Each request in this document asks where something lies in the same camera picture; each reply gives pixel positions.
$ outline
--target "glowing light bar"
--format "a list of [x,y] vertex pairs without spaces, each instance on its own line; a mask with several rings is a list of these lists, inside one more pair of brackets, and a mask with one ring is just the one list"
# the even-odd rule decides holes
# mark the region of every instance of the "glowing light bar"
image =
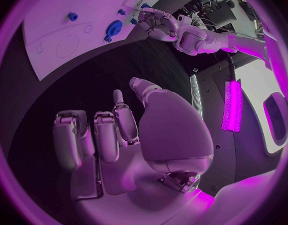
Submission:
[[225,82],[225,104],[222,130],[239,132],[242,121],[242,87],[241,81]]

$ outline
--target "drawn circle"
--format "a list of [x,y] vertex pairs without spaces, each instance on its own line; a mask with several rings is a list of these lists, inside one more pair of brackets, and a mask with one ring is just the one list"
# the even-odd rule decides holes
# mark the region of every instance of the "drawn circle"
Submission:
[[56,55],[65,58],[71,55],[79,45],[79,37],[76,35],[68,35],[63,38],[57,45]]
[[92,29],[93,29],[93,26],[92,26],[92,25],[87,25],[87,26],[84,28],[84,32],[85,32],[86,34],[88,34]]

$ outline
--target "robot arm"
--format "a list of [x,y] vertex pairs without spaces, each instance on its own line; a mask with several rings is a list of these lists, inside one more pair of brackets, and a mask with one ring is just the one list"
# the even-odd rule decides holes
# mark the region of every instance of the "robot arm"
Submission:
[[180,15],[176,20],[168,13],[147,7],[140,12],[139,16],[139,25],[150,37],[173,42],[177,50],[188,55],[215,53],[222,49],[231,53],[240,51],[269,63],[264,42],[238,37],[232,32],[216,33],[200,29],[191,23],[190,17]]

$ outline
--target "white curved panel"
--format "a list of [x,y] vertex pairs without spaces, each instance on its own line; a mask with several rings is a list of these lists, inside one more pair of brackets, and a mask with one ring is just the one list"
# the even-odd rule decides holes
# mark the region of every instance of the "white curved panel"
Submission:
[[[108,44],[104,41],[110,23],[120,20],[121,32],[112,43],[126,39],[134,28],[140,6],[158,0],[40,0],[24,20],[24,37],[31,65],[42,80],[69,60]],[[123,9],[126,15],[120,15]],[[69,13],[78,19],[70,21]]]

